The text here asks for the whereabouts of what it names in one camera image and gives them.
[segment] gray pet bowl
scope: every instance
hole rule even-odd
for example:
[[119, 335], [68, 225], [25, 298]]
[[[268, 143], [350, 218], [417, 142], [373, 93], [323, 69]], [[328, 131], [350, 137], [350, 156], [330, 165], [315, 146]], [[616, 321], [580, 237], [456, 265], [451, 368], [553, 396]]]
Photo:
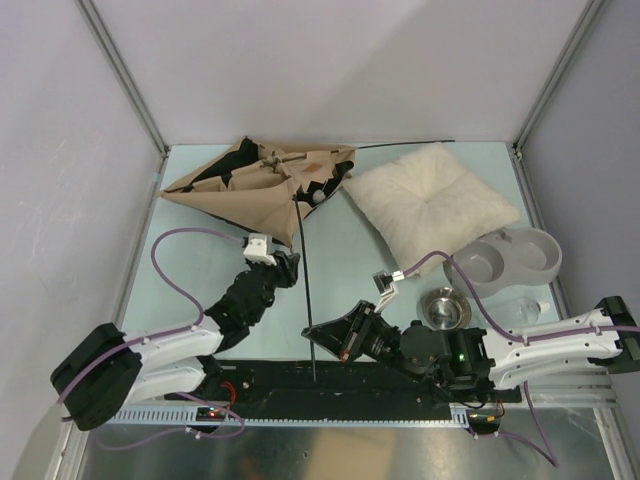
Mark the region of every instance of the gray pet bowl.
[[[558, 242], [537, 228], [503, 228], [479, 238], [453, 255], [480, 298], [511, 285], [545, 285], [558, 275], [562, 250]], [[448, 263], [444, 273], [467, 297], [471, 292]]]

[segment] stainless steel bowl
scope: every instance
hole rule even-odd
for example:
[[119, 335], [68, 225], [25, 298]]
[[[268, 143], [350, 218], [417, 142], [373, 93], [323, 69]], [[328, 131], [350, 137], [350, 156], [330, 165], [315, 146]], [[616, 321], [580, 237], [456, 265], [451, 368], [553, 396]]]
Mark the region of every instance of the stainless steel bowl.
[[450, 287], [438, 288], [420, 299], [424, 319], [436, 330], [456, 330], [469, 325], [471, 306], [465, 296]]

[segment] fluffy cushion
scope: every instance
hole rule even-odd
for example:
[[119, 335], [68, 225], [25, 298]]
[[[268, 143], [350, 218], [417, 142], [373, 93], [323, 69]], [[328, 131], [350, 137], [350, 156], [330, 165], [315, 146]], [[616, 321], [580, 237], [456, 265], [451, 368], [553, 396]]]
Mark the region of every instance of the fluffy cushion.
[[[453, 254], [520, 218], [517, 208], [440, 143], [347, 180], [344, 188], [402, 270], [433, 250]], [[416, 273], [440, 263], [442, 258], [432, 258]]]

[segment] purple cable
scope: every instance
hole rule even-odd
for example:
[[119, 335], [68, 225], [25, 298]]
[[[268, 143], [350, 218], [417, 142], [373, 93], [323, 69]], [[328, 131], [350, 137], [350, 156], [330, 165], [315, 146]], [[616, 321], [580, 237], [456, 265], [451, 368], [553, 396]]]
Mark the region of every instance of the purple cable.
[[[504, 328], [502, 328], [491, 317], [491, 315], [489, 315], [489, 312], [487, 312], [487, 309], [482, 304], [482, 301], [480, 300], [480, 297], [478, 296], [478, 293], [476, 292], [476, 289], [473, 287], [473, 284], [471, 283], [471, 280], [469, 280], [469, 277], [467, 276], [467, 274], [464, 273], [464, 271], [462, 270], [460, 265], [458, 265], [458, 263], [450, 255], [448, 255], [448, 254], [446, 254], [446, 253], [444, 253], [444, 252], [442, 252], [440, 250], [435, 250], [435, 251], [433, 251], [431, 253], [428, 253], [424, 257], [422, 257], [422, 259], [418, 263], [416, 263], [413, 267], [409, 268], [408, 270], [405, 270], [402, 273], [404, 274], [405, 277], [410, 276], [416, 270], [418, 270], [422, 265], [424, 265], [424, 263], [427, 260], [429, 260], [430, 258], [432, 258], [432, 257], [434, 257], [436, 255], [440, 256], [440, 257], [443, 257], [445, 260], [447, 260], [449, 263], [451, 263], [453, 268], [455, 268], [457, 270], [457, 272], [460, 274], [460, 277], [464, 281], [465, 285], [469, 289], [469, 292], [471, 292], [471, 296], [473, 297], [474, 301], [476, 302], [476, 305], [478, 305], [478, 309], [480, 309], [480, 312], [482, 312], [482, 315], [484, 316], [484, 318], [486, 318], [487, 322], [489, 322], [489, 325], [491, 325], [496, 332], [498, 332], [500, 335], [502, 335], [507, 340], [510, 340], [512, 342], [524, 343], [524, 338], [523, 337], [518, 337], [516, 335], [513, 335], [513, 334], [509, 333]], [[615, 332], [635, 332], [635, 333], [640, 333], [640, 327], [637, 327], [637, 326], [636, 327], [623, 326], [623, 325], [608, 325], [608, 326], [600, 327], [600, 331], [603, 331], [603, 332], [615, 331]], [[584, 328], [576, 328], [576, 329], [573, 329], [573, 330], [565, 330], [563, 332], [555, 332], [555, 333], [545, 333], [545, 334], [541, 334], [541, 335], [533, 335], [531, 337], [528, 337], [527, 340], [529, 342], [539, 342], [539, 341], [542, 341], [542, 340], [553, 340], [555, 338], [570, 337], [571, 335], [580, 335], [582, 333], [597, 333], [597, 332], [598, 332], [598, 329], [596, 327], [584, 327]]]
[[230, 417], [233, 417], [235, 420], [238, 421], [238, 423], [240, 424], [240, 428], [238, 428], [238, 430], [235, 430], [234, 432], [231, 433], [225, 433], [223, 435], [214, 435], [212, 433], [205, 433], [205, 432], [200, 432], [198, 430], [193, 430], [193, 429], [189, 429], [186, 430], [185, 427], [175, 427], [175, 428], [168, 428], [166, 430], [162, 430], [161, 432], [158, 432], [154, 435], [151, 435], [147, 438], [144, 438], [142, 440], [139, 440], [137, 442], [134, 443], [129, 443], [128, 445], [118, 445], [118, 446], [111, 446], [111, 445], [105, 445], [104, 443], [102, 443], [102, 440], [100, 440], [99, 437], [96, 436], [96, 444], [102, 448], [103, 450], [108, 450], [110, 452], [122, 452], [125, 450], [133, 450], [134, 448], [138, 448], [141, 447], [143, 445], [146, 445], [147, 443], [153, 442], [154, 440], [157, 440], [160, 437], [164, 437], [165, 435], [170, 435], [173, 433], [179, 433], [179, 432], [185, 432], [185, 433], [193, 433], [194, 435], [200, 435], [200, 437], [204, 437], [204, 438], [209, 438], [209, 439], [223, 439], [223, 438], [231, 438], [231, 437], [236, 437], [238, 435], [240, 435], [244, 429], [246, 428], [244, 425], [244, 419], [238, 415], [237, 413], [221, 407], [219, 405], [214, 405], [212, 403], [207, 402], [206, 400], [202, 400], [200, 398], [194, 397], [193, 395], [190, 395], [188, 393], [178, 393], [178, 395], [200, 403], [202, 405], [206, 405], [208, 407], [214, 407], [216, 410], [220, 410], [222, 412], [224, 412], [225, 414], [229, 415]]
[[531, 415], [533, 416], [533, 420], [536, 423], [536, 427], [538, 427], [538, 431], [540, 432], [540, 436], [542, 437], [542, 441], [544, 442], [545, 446], [547, 447], [547, 450], [549, 451], [549, 453], [547, 453], [544, 450], [542, 450], [538, 445], [533, 443], [528, 438], [526, 438], [526, 437], [524, 437], [522, 435], [519, 435], [517, 433], [499, 431], [499, 432], [497, 432], [497, 435], [496, 434], [478, 435], [473, 430], [473, 427], [471, 427], [471, 426], [469, 426], [469, 429], [467, 431], [471, 435], [473, 435], [474, 437], [477, 436], [477, 438], [505, 437], [505, 438], [512, 438], [514, 440], [518, 440], [519, 442], [522, 442], [523, 444], [533, 448], [536, 452], [538, 452], [540, 455], [542, 455], [544, 458], [546, 458], [547, 461], [551, 465], [553, 465], [555, 468], [560, 468], [560, 461], [558, 460], [558, 457], [556, 456], [556, 453], [553, 450], [553, 447], [551, 446], [551, 442], [547, 438], [547, 434], [545, 433], [544, 429], [542, 428], [542, 423], [540, 422], [540, 418], [538, 417], [538, 413], [536, 412], [535, 408], [533, 407], [533, 402], [531, 401], [531, 395], [529, 395], [529, 382], [524, 382], [524, 394], [525, 394], [525, 396], [527, 398], [527, 404], [529, 405], [529, 410], [531, 410]]
[[69, 385], [65, 387], [65, 389], [62, 391], [62, 393], [58, 397], [58, 401], [56, 402], [58, 405], [62, 405], [64, 403], [66, 398], [69, 396], [69, 393], [71, 393], [71, 391], [74, 388], [76, 388], [76, 386], [78, 386], [78, 384], [87, 375], [89, 375], [89, 373], [91, 373], [94, 368], [96, 368], [98, 365], [100, 365], [102, 362], [104, 362], [108, 358], [111, 358], [112, 356], [114, 356], [116, 353], [122, 350], [125, 350], [126, 348], [129, 348], [133, 345], [138, 345], [142, 343], [145, 339], [155, 340], [157, 338], [167, 337], [169, 335], [174, 335], [176, 333], [186, 332], [187, 330], [190, 330], [192, 326], [194, 325], [197, 326], [197, 325], [200, 325], [200, 323], [202, 323], [202, 320], [204, 318], [203, 306], [200, 304], [200, 302], [198, 302], [198, 300], [193, 295], [189, 294], [188, 292], [180, 288], [178, 285], [176, 285], [174, 282], [172, 282], [169, 279], [169, 277], [167, 277], [167, 275], [162, 271], [162, 269], [160, 268], [160, 265], [158, 265], [158, 260], [156, 259], [156, 251], [158, 249], [158, 245], [160, 244], [160, 242], [162, 242], [162, 240], [164, 240], [170, 235], [174, 235], [176, 233], [186, 233], [186, 232], [198, 232], [198, 233], [206, 233], [209, 235], [215, 235], [216, 237], [220, 237], [225, 240], [238, 243], [239, 245], [242, 245], [243, 242], [241, 239], [232, 237], [231, 235], [227, 235], [226, 233], [218, 232], [217, 230], [211, 230], [209, 228], [199, 228], [199, 227], [174, 228], [173, 230], [164, 232], [162, 235], [156, 238], [156, 240], [153, 242], [153, 245], [151, 247], [151, 263], [153, 264], [153, 268], [155, 268], [158, 275], [160, 275], [160, 278], [162, 278], [162, 280], [164, 280], [167, 283], [167, 285], [169, 285], [172, 289], [174, 289], [180, 295], [187, 298], [187, 300], [189, 300], [191, 303], [193, 303], [196, 306], [196, 308], [198, 309], [198, 319], [193, 324], [188, 324], [188, 325], [177, 327], [171, 330], [158, 332], [153, 335], [137, 337], [127, 342], [121, 343], [117, 347], [113, 347], [112, 349], [107, 350], [102, 355], [95, 358], [86, 367], [84, 367], [82, 371], [78, 375], [76, 375], [76, 377], [73, 380], [71, 380], [71, 382], [69, 382]]
[[558, 457], [556, 455], [556, 452], [553, 450], [553, 447], [551, 446], [551, 442], [549, 441], [549, 437], [547, 437], [547, 433], [544, 431], [544, 428], [542, 428], [542, 422], [540, 421], [540, 417], [538, 416], [538, 412], [536, 412], [536, 409], [533, 407], [533, 401], [531, 400], [531, 394], [529, 393], [529, 382], [524, 382], [524, 396], [527, 399], [527, 405], [529, 405], [529, 410], [531, 410], [531, 416], [533, 417], [533, 421], [536, 422], [536, 427], [538, 427], [538, 431], [540, 432], [540, 436], [542, 437], [542, 441], [544, 442], [545, 446], [547, 447], [547, 451], [549, 452], [549, 455], [551, 456], [551, 458], [549, 458], [548, 456], [546, 456], [544, 454], [543, 455], [545, 456], [545, 458], [547, 460], [549, 460], [551, 462], [551, 464], [554, 467], [558, 468], [558, 467], [560, 467], [560, 462], [558, 461]]

